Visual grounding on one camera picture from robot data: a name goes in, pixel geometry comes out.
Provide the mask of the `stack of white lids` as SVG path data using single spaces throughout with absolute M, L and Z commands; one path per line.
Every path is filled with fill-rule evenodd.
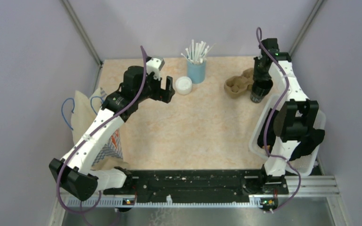
M 192 91 L 192 80 L 187 76 L 181 76 L 176 80 L 175 87 L 180 95 L 187 95 Z

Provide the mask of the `stack of black cups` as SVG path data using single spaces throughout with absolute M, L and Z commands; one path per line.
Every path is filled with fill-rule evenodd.
M 269 94 L 273 87 L 272 80 L 255 81 L 252 86 L 250 99 L 254 103 L 260 103 Z

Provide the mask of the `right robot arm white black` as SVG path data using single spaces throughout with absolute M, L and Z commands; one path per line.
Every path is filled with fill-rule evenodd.
M 267 101 L 250 140 L 252 152 L 265 159 L 257 187 L 270 194 L 282 186 L 287 171 L 310 175 L 319 145 L 325 137 L 325 115 L 319 103 L 300 87 L 291 57 L 279 50 L 276 38 L 259 41 L 255 57 L 251 100 L 259 103 L 276 87 L 279 94 Z

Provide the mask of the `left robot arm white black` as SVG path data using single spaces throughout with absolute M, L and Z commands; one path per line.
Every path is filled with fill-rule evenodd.
M 112 134 L 138 110 L 139 104 L 152 99 L 166 104 L 175 94 L 173 78 L 166 77 L 165 89 L 159 72 L 142 66 L 130 66 L 123 75 L 118 90 L 109 94 L 96 118 L 82 135 L 75 147 L 60 160 L 53 159 L 49 169 L 60 188 L 80 201 L 89 199 L 94 193 L 115 189 L 120 194 L 132 190 L 131 175 L 120 167 L 91 170 L 92 165 Z

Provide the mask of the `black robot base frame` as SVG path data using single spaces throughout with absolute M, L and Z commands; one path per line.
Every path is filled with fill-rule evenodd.
M 273 179 L 261 169 L 130 170 L 121 188 L 104 195 L 136 195 L 137 203 L 241 203 L 251 195 L 288 194 L 284 177 Z

